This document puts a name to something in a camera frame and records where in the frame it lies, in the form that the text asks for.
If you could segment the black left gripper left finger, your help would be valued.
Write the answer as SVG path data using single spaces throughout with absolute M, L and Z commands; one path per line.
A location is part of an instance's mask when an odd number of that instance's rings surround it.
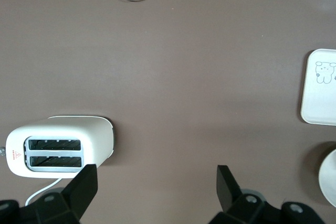
M 97 166 L 86 165 L 60 192 L 35 201 L 38 223 L 79 223 L 98 191 Z

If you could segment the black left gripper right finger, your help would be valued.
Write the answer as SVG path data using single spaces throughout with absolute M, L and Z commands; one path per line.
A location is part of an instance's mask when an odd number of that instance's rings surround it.
M 264 196 L 251 189 L 241 189 L 226 165 L 218 165 L 216 192 L 222 211 L 210 223 L 278 223 L 279 210 Z

